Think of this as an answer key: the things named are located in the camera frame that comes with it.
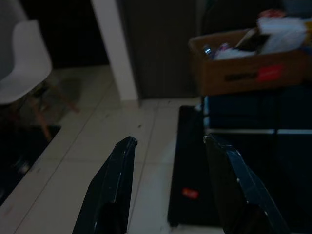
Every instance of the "door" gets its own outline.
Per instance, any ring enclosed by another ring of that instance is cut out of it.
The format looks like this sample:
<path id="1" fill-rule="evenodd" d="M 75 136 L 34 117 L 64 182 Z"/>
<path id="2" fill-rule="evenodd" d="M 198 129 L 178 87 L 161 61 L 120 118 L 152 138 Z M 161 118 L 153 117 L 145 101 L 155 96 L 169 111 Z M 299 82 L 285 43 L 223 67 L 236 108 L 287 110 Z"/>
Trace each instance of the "door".
<path id="1" fill-rule="evenodd" d="M 196 32 L 196 1 L 119 2 L 141 96 L 194 96 L 188 41 Z"/>

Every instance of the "cardboard box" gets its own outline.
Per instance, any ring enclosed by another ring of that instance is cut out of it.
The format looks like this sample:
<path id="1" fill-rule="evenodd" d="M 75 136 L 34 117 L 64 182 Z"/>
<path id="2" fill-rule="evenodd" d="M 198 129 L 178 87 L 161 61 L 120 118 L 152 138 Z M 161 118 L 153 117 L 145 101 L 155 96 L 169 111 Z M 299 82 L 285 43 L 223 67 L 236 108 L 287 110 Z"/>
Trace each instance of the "cardboard box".
<path id="1" fill-rule="evenodd" d="M 209 60 L 203 53 L 206 44 L 212 48 L 226 42 L 236 46 L 246 33 L 247 30 L 233 31 L 190 40 L 192 73 L 201 95 L 277 88 L 302 82 L 308 55 L 300 50 L 219 61 Z"/>

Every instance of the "white chair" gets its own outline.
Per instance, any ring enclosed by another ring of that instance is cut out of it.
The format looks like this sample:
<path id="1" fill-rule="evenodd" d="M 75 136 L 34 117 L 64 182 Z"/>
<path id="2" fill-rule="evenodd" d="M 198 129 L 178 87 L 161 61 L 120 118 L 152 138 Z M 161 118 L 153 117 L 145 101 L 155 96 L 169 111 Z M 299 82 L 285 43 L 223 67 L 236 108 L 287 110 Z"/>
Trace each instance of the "white chair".
<path id="1" fill-rule="evenodd" d="M 19 22 L 13 31 L 14 68 L 0 79 L 0 105 L 11 104 L 27 95 L 27 100 L 35 112 L 45 137 L 51 140 L 50 132 L 31 91 L 42 83 L 52 71 L 52 63 L 42 40 L 36 20 Z M 56 87 L 48 86 L 74 111 L 79 110 L 71 104 Z"/>

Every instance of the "white floor tile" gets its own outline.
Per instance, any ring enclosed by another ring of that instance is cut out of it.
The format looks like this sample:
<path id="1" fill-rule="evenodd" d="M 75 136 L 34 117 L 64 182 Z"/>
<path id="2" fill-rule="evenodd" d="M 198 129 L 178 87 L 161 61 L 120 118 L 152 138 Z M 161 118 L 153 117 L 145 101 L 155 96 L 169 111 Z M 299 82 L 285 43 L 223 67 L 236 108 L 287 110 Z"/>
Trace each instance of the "white floor tile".
<path id="1" fill-rule="evenodd" d="M 159 108 L 146 162 L 173 163 L 176 150 L 178 108 Z"/>
<path id="2" fill-rule="evenodd" d="M 159 99 L 143 99 L 141 101 L 141 108 L 157 108 L 159 102 Z"/>
<path id="3" fill-rule="evenodd" d="M 97 107 L 114 80 L 110 66 L 60 69 L 53 76 L 61 80 L 59 86 L 80 108 Z"/>
<path id="4" fill-rule="evenodd" d="M 85 125 L 66 158 L 105 160 L 127 136 L 137 138 L 136 162 L 144 162 L 154 122 L 153 109 L 97 110 Z"/>
<path id="5" fill-rule="evenodd" d="M 91 109 L 81 109 L 79 114 L 70 111 L 60 121 L 60 131 L 53 138 L 40 157 L 54 159 L 63 158 L 92 112 L 93 110 Z"/>
<path id="6" fill-rule="evenodd" d="M 172 234 L 224 234 L 220 227 L 196 227 L 196 226 L 178 226 L 172 229 Z"/>
<path id="7" fill-rule="evenodd" d="M 59 160 L 37 160 L 0 207 L 1 234 L 14 233 L 58 164 Z"/>
<path id="8" fill-rule="evenodd" d="M 176 99 L 161 99 L 159 107 L 180 107 L 180 106 L 196 106 L 201 103 L 199 97 L 195 98 L 176 98 Z"/>
<path id="9" fill-rule="evenodd" d="M 70 234 L 100 162 L 62 162 L 16 234 Z"/>
<path id="10" fill-rule="evenodd" d="M 167 234 L 167 211 L 169 205 L 172 164 L 146 164 L 129 234 Z"/>
<path id="11" fill-rule="evenodd" d="M 97 108 L 101 110 L 121 108 L 119 92 L 114 82 L 104 94 Z"/>
<path id="12" fill-rule="evenodd" d="M 139 182 L 140 182 L 142 170 L 143 170 L 143 163 L 135 162 L 134 168 L 133 168 L 132 193 L 131 193 L 131 201 L 130 201 L 130 209 L 129 209 L 128 226 L 130 226 L 131 215 L 133 212 L 133 207 L 134 207 L 136 196 L 137 196 L 137 190 L 139 188 Z"/>

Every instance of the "dark doorway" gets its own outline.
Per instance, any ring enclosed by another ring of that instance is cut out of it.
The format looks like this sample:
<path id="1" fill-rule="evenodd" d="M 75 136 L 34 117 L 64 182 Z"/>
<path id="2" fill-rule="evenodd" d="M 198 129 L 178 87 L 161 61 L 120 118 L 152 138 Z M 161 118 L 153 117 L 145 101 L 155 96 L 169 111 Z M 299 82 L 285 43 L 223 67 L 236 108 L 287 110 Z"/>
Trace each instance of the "dark doorway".
<path id="1" fill-rule="evenodd" d="M 54 68 L 108 64 L 90 0 L 20 0 L 37 19 Z"/>

